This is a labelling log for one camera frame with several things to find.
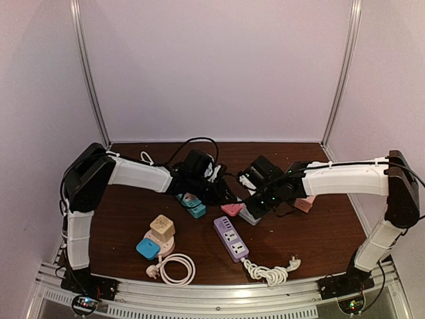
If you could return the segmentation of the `pink cube socket adapter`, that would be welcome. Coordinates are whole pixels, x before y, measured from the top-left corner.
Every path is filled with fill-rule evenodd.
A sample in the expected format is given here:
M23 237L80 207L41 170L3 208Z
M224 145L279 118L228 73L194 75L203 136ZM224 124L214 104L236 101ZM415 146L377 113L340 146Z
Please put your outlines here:
M294 208L304 212L309 213L310 209L313 207L313 203L315 201L315 196L308 196L306 198L297 198L294 201Z

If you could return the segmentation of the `pink square plug adapter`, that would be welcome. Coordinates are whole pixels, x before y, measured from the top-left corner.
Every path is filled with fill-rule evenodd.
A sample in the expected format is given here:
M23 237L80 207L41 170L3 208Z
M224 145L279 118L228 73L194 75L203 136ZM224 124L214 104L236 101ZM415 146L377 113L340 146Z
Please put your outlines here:
M243 205L242 204L227 204L227 205L221 205L220 208L227 215L234 217L240 213L240 211L243 208Z

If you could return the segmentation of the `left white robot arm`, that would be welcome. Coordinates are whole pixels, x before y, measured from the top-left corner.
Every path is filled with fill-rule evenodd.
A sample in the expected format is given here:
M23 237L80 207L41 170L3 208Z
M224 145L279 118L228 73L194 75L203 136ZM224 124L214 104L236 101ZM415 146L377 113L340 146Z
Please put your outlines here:
M167 195L190 193L206 206L236 201L224 180L226 168L216 156L191 150L179 163L150 163L89 145L65 171L60 183L60 209L64 216L66 265L69 283L81 295L95 290L90 271L90 226L109 185L148 189Z

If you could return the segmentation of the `purple power strip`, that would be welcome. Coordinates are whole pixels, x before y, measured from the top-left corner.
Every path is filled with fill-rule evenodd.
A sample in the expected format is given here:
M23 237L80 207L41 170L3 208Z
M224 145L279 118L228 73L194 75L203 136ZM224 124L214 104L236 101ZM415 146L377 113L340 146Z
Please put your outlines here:
M249 255L249 249L230 219L226 216L219 217L213 223L214 229L232 261L238 263L242 259L246 259Z

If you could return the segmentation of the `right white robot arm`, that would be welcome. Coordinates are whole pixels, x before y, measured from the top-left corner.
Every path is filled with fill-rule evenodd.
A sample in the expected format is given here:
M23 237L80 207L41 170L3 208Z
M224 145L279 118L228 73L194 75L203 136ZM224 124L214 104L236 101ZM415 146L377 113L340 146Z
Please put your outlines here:
M238 174L238 180L250 193L244 202L255 218L283 202L311 196L359 193L386 197L386 211L353 254L346 274L341 277L340 286L349 294L364 285L398 238L423 218L418 189L421 179L398 150L366 161L295 162L287 171L258 156Z

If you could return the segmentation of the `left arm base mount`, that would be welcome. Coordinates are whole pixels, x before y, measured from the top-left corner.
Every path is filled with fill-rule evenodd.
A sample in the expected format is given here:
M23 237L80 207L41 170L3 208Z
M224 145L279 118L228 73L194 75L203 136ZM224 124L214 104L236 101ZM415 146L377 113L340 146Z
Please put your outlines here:
M93 275L76 278L66 272L60 287L76 293L70 302L70 307L77 316L87 317L105 306L106 301L114 301L118 281Z

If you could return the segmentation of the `light blue power strip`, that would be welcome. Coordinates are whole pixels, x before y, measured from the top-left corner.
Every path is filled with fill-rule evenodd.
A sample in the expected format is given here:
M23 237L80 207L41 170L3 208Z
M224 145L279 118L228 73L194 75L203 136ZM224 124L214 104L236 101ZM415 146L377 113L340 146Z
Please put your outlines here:
M257 224L259 224L259 222L261 221L261 217L259 218L255 218L247 209L247 207L245 206L245 204L242 204L242 208L238 214L239 217L241 217L243 220L245 220L248 224L255 226Z

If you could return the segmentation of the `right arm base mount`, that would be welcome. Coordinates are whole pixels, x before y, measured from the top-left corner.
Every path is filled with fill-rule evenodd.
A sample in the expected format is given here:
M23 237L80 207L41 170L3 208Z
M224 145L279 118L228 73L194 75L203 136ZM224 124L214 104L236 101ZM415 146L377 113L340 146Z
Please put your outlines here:
M330 274L319 279L317 284L322 300L336 299L340 311L353 316L366 308L365 291L375 286L371 277L360 279L348 274Z

